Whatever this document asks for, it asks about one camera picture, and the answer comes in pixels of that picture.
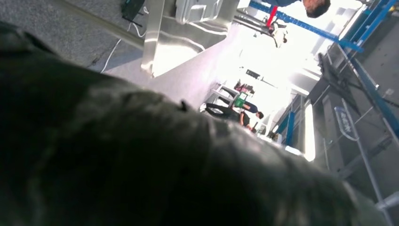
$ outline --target white cable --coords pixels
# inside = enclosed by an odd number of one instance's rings
[[[149,14],[150,12],[148,12],[148,10],[147,10],[147,7],[143,7],[143,11],[144,11],[144,13],[146,13],[146,14]]]
[[[145,36],[145,34],[146,34],[146,32],[144,32],[144,34],[140,34],[140,32],[139,32],[139,30],[138,30],[138,27],[137,27],[137,25],[136,25],[136,24],[134,24],[134,23],[129,23],[128,31],[130,31],[130,27],[132,26],[132,24],[133,24],[133,26],[136,28],[137,35],[138,35],[140,38],[144,37],[144,36]],[[120,41],[122,41],[122,39],[119,39],[119,40],[116,42],[115,46],[113,47],[113,49],[112,49],[112,51],[111,51],[110,55],[109,55],[109,56],[108,56],[108,58],[107,58],[107,61],[105,62],[105,65],[104,65],[103,69],[101,70],[101,73],[103,73],[103,72],[105,71],[105,69],[107,68],[107,66],[108,66],[108,63],[109,63],[109,61],[110,61],[110,59],[111,59],[111,57],[112,57],[113,53],[115,52],[115,50],[116,50],[116,47],[119,45]]]

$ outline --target blue metal beam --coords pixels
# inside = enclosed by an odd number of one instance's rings
[[[276,133],[281,134],[286,129],[286,127],[288,125],[288,119],[289,119],[289,112],[286,115],[286,117],[284,118],[284,120],[280,123],[279,128],[277,129]]]
[[[395,115],[392,113],[391,109],[388,107],[384,99],[380,96],[378,91],[375,89],[375,85],[367,76],[367,72],[363,70],[361,65],[355,60],[351,59],[351,63],[355,69],[355,75],[360,80],[365,89],[366,93],[371,97],[374,102],[375,107],[381,112],[383,118],[386,119],[389,126],[392,128],[393,133],[399,138],[399,122]]]
[[[380,10],[379,14],[375,18],[375,20],[370,24],[367,30],[363,33],[358,41],[358,46],[361,46],[367,38],[374,32],[374,30],[380,25],[382,20],[384,20],[386,14],[388,13],[389,9],[396,3],[397,0],[389,0],[386,5]]]
[[[263,11],[265,13],[268,13],[268,14],[271,13],[271,8],[270,7],[265,6],[265,5],[261,4],[261,3],[255,2],[255,1],[251,1],[249,6],[253,7],[253,8],[256,8],[256,9],[258,9],[260,11]],[[318,34],[318,35],[320,35],[320,36],[322,36],[324,38],[330,39],[331,41],[336,42],[340,46],[351,48],[351,49],[353,49],[355,51],[358,51],[358,52],[363,52],[363,49],[361,47],[357,46],[355,43],[347,41],[347,40],[340,40],[337,35],[331,34],[329,32],[326,32],[326,31],[322,30],[322,29],[319,29],[317,27],[311,26],[310,24],[304,23],[304,22],[302,22],[302,21],[300,21],[298,19],[295,19],[295,18],[293,18],[291,16],[288,16],[285,13],[277,11],[276,17],[278,19],[283,20],[286,23],[295,24],[295,25],[300,26],[300,27],[302,27],[302,28],[304,28],[304,29],[306,29],[308,31],[316,33],[316,34]]]
[[[351,41],[358,42],[359,36],[364,33],[366,27],[370,25],[378,14],[381,12],[383,6],[388,2],[388,0],[380,0],[380,2],[375,6],[375,8],[368,14],[368,17],[364,20],[364,22],[360,25],[359,29],[355,32],[355,34],[351,37]]]
[[[295,113],[290,112],[288,117],[288,127],[287,127],[287,138],[286,138],[286,145],[292,145],[292,134],[294,133],[294,122],[295,122]]]

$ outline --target gray carpet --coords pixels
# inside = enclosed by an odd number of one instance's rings
[[[124,0],[69,0],[91,13],[128,28],[129,22],[121,18]],[[50,0],[0,0],[0,20],[18,25],[34,34],[62,57],[84,67],[100,70],[117,38],[101,28],[69,15],[51,4]],[[138,16],[135,22],[144,27],[146,16]],[[108,68],[126,63],[141,56],[141,51],[121,42]]]

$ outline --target person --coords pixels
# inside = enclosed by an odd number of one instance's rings
[[[272,6],[285,7],[299,0],[262,0]],[[330,0],[302,0],[306,9],[306,15],[310,18],[317,18],[325,14],[331,6]]]
[[[236,93],[232,92],[231,90],[224,89],[224,91],[228,92],[230,94],[230,96],[232,96],[232,97],[234,97],[236,95]],[[223,101],[227,105],[230,104],[230,101],[226,100],[223,97],[219,97],[219,99],[221,101]],[[243,106],[241,107],[241,109],[244,109],[246,111],[254,113],[259,119],[263,119],[264,118],[264,114],[261,111],[258,110],[258,107],[255,104],[253,104],[253,103],[251,103],[249,101],[245,101]]]
[[[0,224],[385,226],[336,176],[0,22]]]
[[[287,43],[287,25],[274,21],[269,28],[271,37],[274,39],[276,48],[280,48],[283,43]]]
[[[216,113],[213,111],[213,109],[217,109],[221,111],[222,113]],[[252,129],[249,125],[250,123],[250,118],[249,116],[244,112],[237,112],[233,110],[232,108],[221,106],[221,105],[216,105],[212,103],[205,103],[200,107],[200,112],[206,111],[210,115],[212,115],[215,118],[219,118],[222,120],[231,120],[238,122],[241,126],[246,127],[248,129]]]

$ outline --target sign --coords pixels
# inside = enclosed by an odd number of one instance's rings
[[[344,135],[349,140],[356,141],[356,137],[354,134],[354,128],[349,121],[348,113],[343,107],[335,107],[334,108],[335,115],[337,116],[339,130],[342,135]]]
[[[255,79],[258,79],[261,76],[260,74],[257,74],[257,73],[255,73],[255,72],[253,72],[251,70],[247,70],[247,75],[249,75],[249,76],[251,76],[251,77],[253,77]]]

